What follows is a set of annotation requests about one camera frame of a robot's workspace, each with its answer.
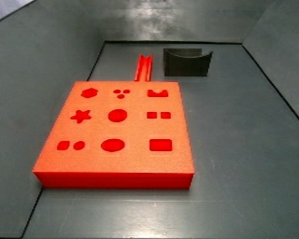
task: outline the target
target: gray wall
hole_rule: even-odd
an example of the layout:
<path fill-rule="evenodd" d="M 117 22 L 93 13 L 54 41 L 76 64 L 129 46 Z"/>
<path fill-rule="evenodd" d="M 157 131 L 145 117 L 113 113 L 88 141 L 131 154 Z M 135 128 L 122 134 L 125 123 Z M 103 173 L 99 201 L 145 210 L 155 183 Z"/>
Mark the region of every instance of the gray wall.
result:
<path fill-rule="evenodd" d="M 241 43 L 273 0 L 86 0 L 107 40 Z"/>
<path fill-rule="evenodd" d="M 299 0 L 276 1 L 244 45 L 299 116 Z"/>
<path fill-rule="evenodd" d="M 0 236 L 19 237 L 42 189 L 36 162 L 68 90 L 103 46 L 83 1 L 32 3 L 0 22 Z"/>

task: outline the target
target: black block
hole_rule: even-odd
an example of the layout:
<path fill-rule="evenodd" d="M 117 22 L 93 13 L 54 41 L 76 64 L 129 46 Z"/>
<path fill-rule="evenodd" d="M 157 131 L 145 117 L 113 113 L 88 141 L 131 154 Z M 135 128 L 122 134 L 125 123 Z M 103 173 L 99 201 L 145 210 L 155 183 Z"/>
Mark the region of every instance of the black block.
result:
<path fill-rule="evenodd" d="M 202 49 L 163 49 L 167 77 L 206 77 L 214 52 L 202 55 Z"/>

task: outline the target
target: red bar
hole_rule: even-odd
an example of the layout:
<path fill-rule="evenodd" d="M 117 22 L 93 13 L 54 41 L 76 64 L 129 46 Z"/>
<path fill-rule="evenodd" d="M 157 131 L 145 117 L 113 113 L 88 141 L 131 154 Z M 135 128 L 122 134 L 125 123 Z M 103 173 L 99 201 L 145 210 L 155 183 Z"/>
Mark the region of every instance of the red bar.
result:
<path fill-rule="evenodd" d="M 153 55 L 150 55 L 149 57 L 145 57 L 142 55 L 139 57 L 135 81 L 138 81 L 138 82 L 149 82 L 149 81 L 151 81 L 151 77 L 153 77 L 153 61 L 154 61 L 154 56 Z"/>

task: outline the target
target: red foam board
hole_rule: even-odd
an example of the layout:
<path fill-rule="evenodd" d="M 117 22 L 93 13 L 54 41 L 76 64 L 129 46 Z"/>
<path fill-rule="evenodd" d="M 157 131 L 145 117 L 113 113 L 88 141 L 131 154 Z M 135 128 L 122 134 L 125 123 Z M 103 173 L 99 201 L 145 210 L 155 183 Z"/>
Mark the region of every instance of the red foam board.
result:
<path fill-rule="evenodd" d="M 178 83 L 78 82 L 34 173 L 48 188 L 189 189 L 195 167 Z"/>

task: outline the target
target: gray enclosure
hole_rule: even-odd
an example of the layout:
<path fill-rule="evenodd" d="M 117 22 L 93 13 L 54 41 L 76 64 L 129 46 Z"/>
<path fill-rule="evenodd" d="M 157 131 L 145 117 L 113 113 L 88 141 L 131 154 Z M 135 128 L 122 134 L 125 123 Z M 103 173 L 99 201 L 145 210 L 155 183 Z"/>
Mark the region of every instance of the gray enclosure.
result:
<path fill-rule="evenodd" d="M 163 47 L 214 50 L 210 75 L 165 77 Z M 142 53 L 154 80 L 181 82 L 191 190 L 40 194 L 31 168 L 72 83 L 131 80 Z M 0 237 L 24 234 L 299 238 L 299 0 L 39 0 L 0 21 Z"/>

